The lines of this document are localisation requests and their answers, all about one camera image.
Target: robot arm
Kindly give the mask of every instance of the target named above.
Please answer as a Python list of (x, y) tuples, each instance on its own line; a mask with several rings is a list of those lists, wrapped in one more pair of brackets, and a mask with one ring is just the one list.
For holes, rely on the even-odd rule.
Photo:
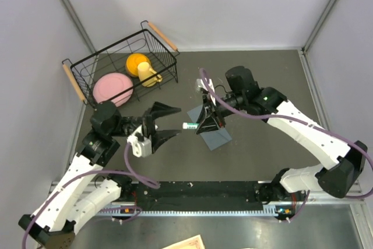
[[(155, 102), (141, 117), (122, 117), (114, 103), (105, 101), (98, 104), (90, 119), (92, 130), (83, 139), (68, 171), (48, 197), (60, 192), (32, 226), (29, 233), (32, 238), (45, 248), (70, 244), (83, 225), (104, 206), (119, 198), (128, 198), (132, 180), (115, 174), (109, 174), (98, 189), (79, 202), (80, 195), (95, 174), (75, 180), (64, 190), (62, 186), (80, 174), (102, 170), (119, 148), (113, 136), (128, 137), (137, 157), (155, 153), (164, 142), (180, 133), (180, 130), (156, 131), (155, 120), (180, 111), (180, 108)], [(31, 215), (23, 215), (19, 225), (26, 230), (40, 208)]]
[[(320, 127), (309, 119), (285, 95), (272, 87), (260, 88), (251, 71), (243, 66), (236, 66), (226, 72), (231, 92), (223, 99), (236, 110), (246, 111), (251, 115), (285, 115), (298, 118), (308, 126), (284, 118), (267, 118), (263, 121), (283, 131), (300, 145), (310, 151), (320, 164), (304, 169), (285, 169), (275, 177), (272, 183), (262, 191), (264, 197), (272, 200), (269, 194), (284, 198), (290, 193), (301, 190), (324, 190), (328, 194), (343, 198), (361, 174), (365, 158), (357, 150), (343, 141), (326, 135), (312, 127)], [(203, 106), (197, 120), (196, 133), (214, 131), (225, 126), (224, 118), (233, 114), (230, 110), (213, 102), (210, 94), (200, 79), (196, 89), (203, 94)], [(367, 147), (360, 141), (355, 142), (363, 150)]]

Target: gray floor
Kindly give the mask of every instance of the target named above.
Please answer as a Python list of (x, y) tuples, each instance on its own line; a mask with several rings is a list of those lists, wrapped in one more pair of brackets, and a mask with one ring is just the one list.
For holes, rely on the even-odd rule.
[[(317, 120), (297, 51), (184, 52), (178, 57), (179, 83), (168, 82), (141, 101), (123, 105), (120, 112), (141, 115), (154, 101), (160, 101), (182, 108), (181, 113), (159, 119), (160, 129), (180, 129), (183, 122), (190, 121), (187, 111), (201, 104), (202, 96), (194, 90), (198, 68), (206, 68), (215, 84), (227, 86), (224, 74), (237, 65), (249, 68), (260, 86), (275, 87), (303, 113)], [(90, 130), (92, 112), (91, 108), (86, 109), (78, 143)], [(210, 151), (193, 131), (183, 131), (156, 154), (145, 159), (131, 157), (131, 165), (140, 174), (161, 181), (233, 181), (271, 180), (285, 167), (300, 168), (318, 163), (303, 147), (262, 121), (237, 116), (230, 116), (226, 121), (233, 140), (214, 151)], [(122, 146), (107, 169), (126, 169), (125, 139), (119, 142)]]
[(206, 249), (363, 248), (348, 205), (310, 205), (291, 224), (273, 220), (138, 218), (122, 226), (110, 220), (92, 220), (77, 235), (72, 248), (161, 249), (197, 234)]

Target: blue cloth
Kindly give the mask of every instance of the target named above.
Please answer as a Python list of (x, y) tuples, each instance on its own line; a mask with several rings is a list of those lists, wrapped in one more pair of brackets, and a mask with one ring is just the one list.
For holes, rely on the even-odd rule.
[[(201, 110), (202, 105), (188, 111), (188, 115), (192, 122), (197, 122)], [(203, 132), (200, 135), (211, 151), (232, 140), (232, 137), (225, 128), (221, 128), (218, 131)]]

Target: toothpaste tube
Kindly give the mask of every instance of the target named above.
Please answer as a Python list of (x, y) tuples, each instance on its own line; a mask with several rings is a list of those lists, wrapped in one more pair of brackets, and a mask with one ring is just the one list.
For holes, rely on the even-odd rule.
[(195, 124), (193, 122), (183, 122), (182, 123), (182, 129), (197, 129), (198, 124)]

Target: wire basket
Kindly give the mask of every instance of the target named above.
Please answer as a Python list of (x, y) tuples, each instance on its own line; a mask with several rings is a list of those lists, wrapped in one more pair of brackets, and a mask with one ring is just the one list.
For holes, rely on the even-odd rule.
[[(149, 29), (144, 28), (145, 23), (171, 47), (174, 53), (169, 51)], [(104, 75), (113, 72), (127, 75), (126, 61), (127, 58), (134, 53), (147, 56), (156, 73), (143, 81), (140, 81), (139, 78), (127, 75), (131, 78), (133, 86), (110, 97), (109, 100), (113, 101), (115, 99), (113, 102), (119, 103), (122, 99), (127, 99), (131, 96), (127, 101), (127, 103), (129, 103), (132, 100), (140, 100), (142, 96), (150, 93), (152, 90), (161, 89), (162, 85), (171, 80), (178, 82), (176, 66), (176, 56), (180, 54), (178, 48), (154, 24), (143, 21), (141, 23), (141, 28), (140, 31), (74, 64), (69, 59), (65, 59), (62, 62), (64, 70), (82, 102), (95, 107), (97, 100), (93, 96), (93, 89), (97, 81)], [(161, 75), (163, 78), (161, 82), (157, 82), (152, 87), (145, 87), (142, 85), (142, 83), (158, 75)]]

